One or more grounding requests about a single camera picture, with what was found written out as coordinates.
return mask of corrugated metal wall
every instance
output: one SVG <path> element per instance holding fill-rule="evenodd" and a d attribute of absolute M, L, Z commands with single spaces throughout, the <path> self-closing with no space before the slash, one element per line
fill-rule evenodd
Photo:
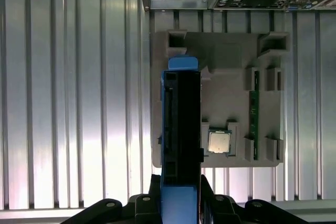
<path fill-rule="evenodd" d="M 149 14 L 138 0 L 1 0 L 0 209 L 149 187 Z"/>
<path fill-rule="evenodd" d="M 150 30 L 291 33 L 286 162 L 207 168 L 237 202 L 336 199 L 336 13 L 145 13 L 139 0 L 0 0 L 0 209 L 77 208 L 147 191 Z"/>

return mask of blue plastic part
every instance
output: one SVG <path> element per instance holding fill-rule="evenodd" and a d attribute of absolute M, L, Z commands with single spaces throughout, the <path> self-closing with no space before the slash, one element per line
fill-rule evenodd
<path fill-rule="evenodd" d="M 198 60 L 186 55 L 171 58 L 168 71 L 198 71 Z M 162 94 L 162 149 L 161 163 L 163 164 L 164 146 L 164 73 L 161 74 Z M 198 223 L 197 188 L 195 186 L 171 186 L 163 184 L 164 169 L 161 174 L 161 217 L 163 224 L 196 224 Z"/>
<path fill-rule="evenodd" d="M 180 71 L 180 70 L 198 70 L 198 60 L 195 57 L 189 57 L 186 55 L 176 56 L 170 58 L 168 62 L 169 71 Z"/>
<path fill-rule="evenodd" d="M 163 224 L 197 224 L 197 190 L 195 187 L 161 188 Z"/>

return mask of screw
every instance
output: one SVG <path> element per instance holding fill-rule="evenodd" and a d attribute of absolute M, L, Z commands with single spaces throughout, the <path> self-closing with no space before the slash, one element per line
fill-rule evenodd
<path fill-rule="evenodd" d="M 114 206 L 115 206 L 115 203 L 110 202 L 110 203 L 107 203 L 106 206 L 107 206 L 107 207 L 114 207 Z"/>
<path fill-rule="evenodd" d="M 254 207 L 262 207 L 262 204 L 260 203 L 260 202 L 253 202 L 252 203 L 252 205 L 254 206 Z"/>
<path fill-rule="evenodd" d="M 224 200 L 224 198 L 223 198 L 222 196 L 216 196 L 216 199 L 217 199 L 218 201 L 223 201 L 223 200 Z"/>

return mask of black mount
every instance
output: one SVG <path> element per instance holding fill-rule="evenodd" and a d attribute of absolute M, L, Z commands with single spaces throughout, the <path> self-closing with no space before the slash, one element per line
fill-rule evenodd
<path fill-rule="evenodd" d="M 160 175 L 152 175 L 148 194 L 134 195 L 126 206 L 103 199 L 62 224 L 162 224 L 160 215 Z M 206 177 L 201 176 L 202 224 L 302 224 L 308 223 L 263 200 L 250 200 L 245 208 L 225 195 L 215 195 Z"/>

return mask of green circuit board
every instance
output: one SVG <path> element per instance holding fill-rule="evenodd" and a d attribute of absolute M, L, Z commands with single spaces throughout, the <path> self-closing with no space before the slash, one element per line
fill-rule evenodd
<path fill-rule="evenodd" d="M 250 139 L 254 141 L 254 160 L 258 159 L 258 121 L 259 121 L 259 72 L 254 73 L 255 88 L 249 92 L 249 131 Z"/>

